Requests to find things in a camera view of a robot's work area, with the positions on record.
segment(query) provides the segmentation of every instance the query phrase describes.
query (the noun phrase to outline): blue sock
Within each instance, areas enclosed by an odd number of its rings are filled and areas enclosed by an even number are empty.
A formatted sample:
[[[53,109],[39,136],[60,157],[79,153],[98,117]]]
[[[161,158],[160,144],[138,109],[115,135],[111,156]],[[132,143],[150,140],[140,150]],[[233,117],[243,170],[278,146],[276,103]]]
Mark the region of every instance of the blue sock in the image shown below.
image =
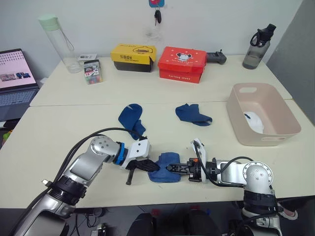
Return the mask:
[[[146,129],[141,124],[141,120],[139,120],[141,114],[142,107],[140,105],[129,104],[123,109],[122,113],[118,117],[118,120],[124,128],[134,130],[142,135]],[[130,135],[134,140],[139,139],[139,137],[133,133],[130,133]]]
[[[199,113],[198,104],[177,107],[175,113],[181,121],[191,122],[199,126],[208,126],[212,122],[212,118]]]
[[[169,164],[180,163],[179,154],[175,152],[165,152],[158,157],[156,162],[160,169],[158,171],[148,172],[152,182],[157,183],[175,183],[181,180],[181,175],[172,173],[166,169]]]

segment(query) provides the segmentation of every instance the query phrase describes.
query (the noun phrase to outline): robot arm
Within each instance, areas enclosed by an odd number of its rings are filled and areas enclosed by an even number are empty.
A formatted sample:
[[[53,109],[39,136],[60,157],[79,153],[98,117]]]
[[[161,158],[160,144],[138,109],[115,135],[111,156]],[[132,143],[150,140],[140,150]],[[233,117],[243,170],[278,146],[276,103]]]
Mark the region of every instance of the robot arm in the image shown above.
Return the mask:
[[[198,159],[190,158],[187,164],[171,164],[167,167],[169,171],[188,174],[190,181],[203,183],[211,181],[222,187],[243,187],[244,208],[242,214],[247,219],[256,218],[246,225],[252,235],[282,236],[275,191],[271,187],[273,173],[270,167],[262,162],[252,161],[248,157],[235,158],[250,160],[245,164],[234,161],[235,159],[225,161],[213,158],[211,162],[207,162],[206,151],[201,141],[194,139],[191,146]]]
[[[88,150],[79,155],[64,172],[63,176],[52,184],[46,193],[30,210],[17,228],[14,236],[63,235],[64,219],[70,217],[75,205],[83,198],[87,187],[102,169],[103,163],[114,163],[121,169],[135,168],[146,171],[158,170],[149,158],[150,142],[147,139],[134,142],[130,149],[124,143],[116,143],[107,136],[94,137]]]

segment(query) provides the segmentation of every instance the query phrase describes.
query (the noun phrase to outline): laptop screen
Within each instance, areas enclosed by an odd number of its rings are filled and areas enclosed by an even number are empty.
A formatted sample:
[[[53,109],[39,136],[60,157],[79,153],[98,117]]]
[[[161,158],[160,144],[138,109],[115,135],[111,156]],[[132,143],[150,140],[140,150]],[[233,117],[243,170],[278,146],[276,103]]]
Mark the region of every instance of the laptop screen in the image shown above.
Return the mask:
[[[21,49],[0,52],[0,90],[36,84]]]

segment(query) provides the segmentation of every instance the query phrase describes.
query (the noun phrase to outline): laptop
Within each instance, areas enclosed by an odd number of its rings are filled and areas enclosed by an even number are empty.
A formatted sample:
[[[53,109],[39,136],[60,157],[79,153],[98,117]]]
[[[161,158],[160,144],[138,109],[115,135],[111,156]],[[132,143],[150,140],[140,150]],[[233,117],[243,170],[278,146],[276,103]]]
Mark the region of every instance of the laptop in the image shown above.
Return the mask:
[[[38,90],[22,50],[0,52],[0,121],[21,118]]]

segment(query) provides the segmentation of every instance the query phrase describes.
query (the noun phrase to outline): water bottle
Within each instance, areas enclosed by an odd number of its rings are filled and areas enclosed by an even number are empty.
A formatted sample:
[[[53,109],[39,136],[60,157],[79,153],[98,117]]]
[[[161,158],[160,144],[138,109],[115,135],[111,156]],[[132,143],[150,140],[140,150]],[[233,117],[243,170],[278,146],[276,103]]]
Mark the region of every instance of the water bottle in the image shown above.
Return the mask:
[[[70,73],[81,71],[82,66],[76,59],[74,47],[63,32],[57,16],[54,14],[46,14],[40,16],[38,20],[68,71]]]
[[[250,41],[251,45],[243,60],[243,67],[255,69],[258,66],[270,46],[270,39],[275,29],[274,25],[269,24],[267,28],[257,30]]]

